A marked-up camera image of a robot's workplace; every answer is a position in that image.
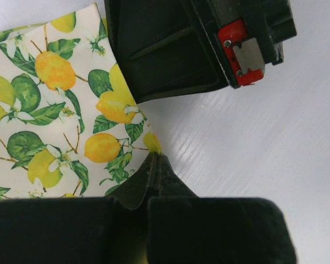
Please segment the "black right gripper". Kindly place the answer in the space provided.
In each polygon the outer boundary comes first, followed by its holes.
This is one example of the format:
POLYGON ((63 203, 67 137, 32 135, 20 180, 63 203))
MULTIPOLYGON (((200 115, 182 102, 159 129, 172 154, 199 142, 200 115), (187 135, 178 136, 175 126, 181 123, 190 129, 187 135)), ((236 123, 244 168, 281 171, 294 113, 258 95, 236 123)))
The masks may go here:
POLYGON ((283 63, 283 42, 297 35, 289 1, 191 1, 191 11, 219 87, 261 80, 266 65, 283 63))

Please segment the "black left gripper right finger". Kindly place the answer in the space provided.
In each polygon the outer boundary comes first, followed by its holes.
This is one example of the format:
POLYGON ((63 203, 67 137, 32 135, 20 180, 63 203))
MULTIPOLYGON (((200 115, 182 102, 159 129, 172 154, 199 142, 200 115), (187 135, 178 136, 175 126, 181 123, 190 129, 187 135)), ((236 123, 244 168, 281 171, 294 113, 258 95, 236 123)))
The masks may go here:
POLYGON ((198 197, 158 156, 149 263, 297 263, 281 209, 259 197, 198 197))

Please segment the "lemon print skirt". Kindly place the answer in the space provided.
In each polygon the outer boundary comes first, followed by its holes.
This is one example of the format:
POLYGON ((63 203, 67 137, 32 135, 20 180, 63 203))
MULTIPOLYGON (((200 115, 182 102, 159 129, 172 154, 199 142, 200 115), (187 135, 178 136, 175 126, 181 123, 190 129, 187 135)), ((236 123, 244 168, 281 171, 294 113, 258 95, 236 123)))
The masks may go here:
POLYGON ((0 32, 0 201, 106 196, 161 152, 96 4, 0 32))

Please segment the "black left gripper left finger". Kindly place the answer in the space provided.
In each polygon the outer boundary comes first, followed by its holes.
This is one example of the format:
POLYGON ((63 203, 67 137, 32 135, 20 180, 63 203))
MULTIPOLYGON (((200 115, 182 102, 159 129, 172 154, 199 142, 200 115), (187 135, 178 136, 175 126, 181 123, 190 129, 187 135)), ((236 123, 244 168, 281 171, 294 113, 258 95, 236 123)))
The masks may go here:
POLYGON ((0 202, 0 263, 146 263, 157 155, 106 197, 0 202))

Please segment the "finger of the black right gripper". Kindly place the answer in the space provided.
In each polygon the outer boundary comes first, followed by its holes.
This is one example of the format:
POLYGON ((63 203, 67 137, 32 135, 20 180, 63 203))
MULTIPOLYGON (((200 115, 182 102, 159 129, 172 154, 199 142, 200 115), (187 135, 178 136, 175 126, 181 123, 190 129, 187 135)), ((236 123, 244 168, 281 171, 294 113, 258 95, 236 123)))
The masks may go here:
POLYGON ((208 1, 105 1, 111 48, 138 103, 228 86, 208 1))

